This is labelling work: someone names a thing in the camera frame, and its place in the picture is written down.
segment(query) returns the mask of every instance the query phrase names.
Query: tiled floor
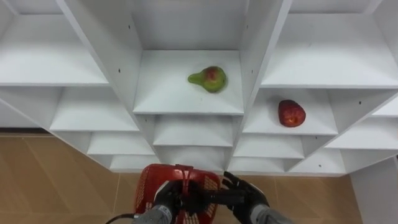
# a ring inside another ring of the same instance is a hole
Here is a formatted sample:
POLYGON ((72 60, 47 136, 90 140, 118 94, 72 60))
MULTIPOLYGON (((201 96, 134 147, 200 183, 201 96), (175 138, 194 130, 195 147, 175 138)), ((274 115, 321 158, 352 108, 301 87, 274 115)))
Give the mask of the tiled floor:
MULTIPOLYGON (((138 178, 114 174, 53 137, 0 137, 0 223, 105 223, 132 211, 138 178)), ((243 178, 297 224, 362 223, 349 176, 243 178)), ((237 221, 221 207, 214 223, 237 221)))

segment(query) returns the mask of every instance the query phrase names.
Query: pear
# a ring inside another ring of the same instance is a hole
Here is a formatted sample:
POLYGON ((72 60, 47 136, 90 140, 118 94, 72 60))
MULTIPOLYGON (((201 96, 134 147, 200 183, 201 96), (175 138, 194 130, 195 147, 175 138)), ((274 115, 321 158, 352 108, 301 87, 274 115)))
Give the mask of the pear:
POLYGON ((210 66, 188 77, 188 82, 202 86, 209 93, 216 93, 224 88, 227 77, 222 68, 210 66))

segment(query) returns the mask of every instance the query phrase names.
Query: plastic basket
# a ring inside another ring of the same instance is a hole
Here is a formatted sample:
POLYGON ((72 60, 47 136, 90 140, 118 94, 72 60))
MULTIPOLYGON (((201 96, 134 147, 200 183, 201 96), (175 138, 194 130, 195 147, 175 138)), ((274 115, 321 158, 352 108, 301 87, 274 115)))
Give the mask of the plastic basket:
MULTIPOLYGON (((193 180, 205 190, 218 190, 219 177, 203 170, 196 170, 191 166, 151 164, 141 174, 136 191, 136 213, 142 214, 152 208, 157 189, 166 180, 183 180, 183 194, 188 194, 188 181, 193 180)), ((207 211, 190 217, 181 211, 175 221, 176 224, 210 224, 217 210, 217 205, 211 204, 207 211)))

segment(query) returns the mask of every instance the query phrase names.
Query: white shelf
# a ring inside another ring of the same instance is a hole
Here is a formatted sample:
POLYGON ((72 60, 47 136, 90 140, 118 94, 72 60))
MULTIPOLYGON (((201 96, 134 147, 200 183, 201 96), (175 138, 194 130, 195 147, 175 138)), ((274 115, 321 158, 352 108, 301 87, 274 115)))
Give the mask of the white shelf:
POLYGON ((156 118, 156 146, 232 147, 232 120, 228 116, 174 116, 156 118))
POLYGON ((92 155, 155 155, 140 133, 93 133, 87 154, 92 155))
POLYGON ((304 158, 300 136, 244 134, 234 157, 304 158))
POLYGON ((243 114, 238 51, 144 51, 134 112, 140 114, 243 114), (228 84, 219 93, 188 82, 204 68, 221 67, 228 84))
POLYGON ((290 173, 343 175, 397 154, 398 152, 391 150, 320 149, 294 167, 290 173))
POLYGON ((346 169, 339 150, 320 149, 289 172, 343 175, 346 169))
POLYGON ((151 164, 158 164, 156 156, 113 156, 110 170, 113 172, 141 172, 151 164))
POLYGON ((397 88, 397 74, 371 15, 289 14, 262 86, 397 88))
POLYGON ((166 164, 193 166, 209 171, 224 170, 224 152, 231 150, 222 147, 158 147, 157 153, 166 164))
POLYGON ((233 157, 228 171, 234 174, 255 173, 284 173, 285 164, 283 159, 269 159, 258 157, 233 157))
POLYGON ((338 149, 398 150, 398 119, 368 118, 325 147, 338 149))
POLYGON ((257 94, 243 132, 334 135, 337 127, 326 90, 264 89, 257 94), (279 123, 278 105, 282 100, 294 100, 304 109, 306 118, 303 124, 286 128, 279 123))
POLYGON ((14 18, 0 39, 0 85, 108 85, 64 16, 14 18))
POLYGON ((374 112, 372 117, 398 118, 398 97, 374 112))
POLYGON ((68 87, 58 103, 52 131, 138 131, 113 90, 68 87))

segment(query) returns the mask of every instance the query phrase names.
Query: red apple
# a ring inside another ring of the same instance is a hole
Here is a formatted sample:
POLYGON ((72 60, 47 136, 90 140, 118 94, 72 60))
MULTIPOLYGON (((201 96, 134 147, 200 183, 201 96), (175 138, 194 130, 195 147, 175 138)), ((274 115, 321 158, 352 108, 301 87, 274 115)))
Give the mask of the red apple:
POLYGON ((293 128, 305 121, 304 109, 293 100, 282 100, 278 107, 279 122, 281 125, 293 128))

